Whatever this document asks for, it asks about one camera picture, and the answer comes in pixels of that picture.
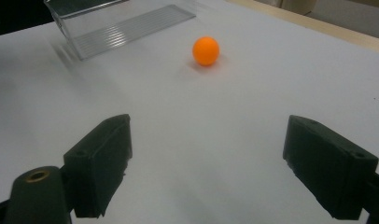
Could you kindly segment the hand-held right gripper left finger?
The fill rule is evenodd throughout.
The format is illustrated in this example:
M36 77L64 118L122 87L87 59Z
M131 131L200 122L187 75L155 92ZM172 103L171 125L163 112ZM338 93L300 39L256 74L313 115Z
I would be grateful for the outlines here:
M63 155L77 217L105 214L133 157L131 118L105 119Z

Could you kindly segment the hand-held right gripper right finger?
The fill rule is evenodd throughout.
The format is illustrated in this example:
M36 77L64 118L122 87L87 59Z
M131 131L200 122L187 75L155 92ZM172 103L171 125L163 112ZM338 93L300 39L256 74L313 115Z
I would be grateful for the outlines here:
M283 159L328 213L357 220L363 210L379 219L379 159L327 126L291 115Z

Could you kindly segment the clear plastic box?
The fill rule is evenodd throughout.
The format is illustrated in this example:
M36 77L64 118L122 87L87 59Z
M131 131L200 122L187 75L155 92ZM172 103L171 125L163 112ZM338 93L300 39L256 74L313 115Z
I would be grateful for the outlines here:
M81 60L196 17L197 0L44 0Z

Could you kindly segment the orange ball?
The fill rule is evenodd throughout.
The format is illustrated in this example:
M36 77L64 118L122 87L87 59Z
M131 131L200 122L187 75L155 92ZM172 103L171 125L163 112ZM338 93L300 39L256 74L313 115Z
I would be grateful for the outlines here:
M212 65L218 59L219 44L211 36L200 37L193 44L192 56L195 62L199 65Z

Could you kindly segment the white board sheet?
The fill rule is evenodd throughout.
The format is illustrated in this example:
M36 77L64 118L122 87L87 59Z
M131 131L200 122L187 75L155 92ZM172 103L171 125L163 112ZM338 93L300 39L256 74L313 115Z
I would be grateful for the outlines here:
M299 115L379 159L379 52L225 0L196 11L87 61L53 23L0 36L0 201L128 114L123 182L104 217L76 224L364 224L326 212L282 151ZM219 44L209 66L192 56L203 36Z

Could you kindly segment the wooden table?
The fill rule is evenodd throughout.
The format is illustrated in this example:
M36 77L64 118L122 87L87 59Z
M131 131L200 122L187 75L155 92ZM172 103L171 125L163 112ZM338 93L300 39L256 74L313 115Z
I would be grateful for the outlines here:
M277 19L288 21L307 29L320 32L325 35L342 39L354 45L362 46L366 49L372 49L379 52L379 38L365 35L360 32L352 31L324 21L318 21L294 12L286 11L278 7L272 7L267 4L259 3L254 0L225 0L235 5L246 7L251 10L268 14Z

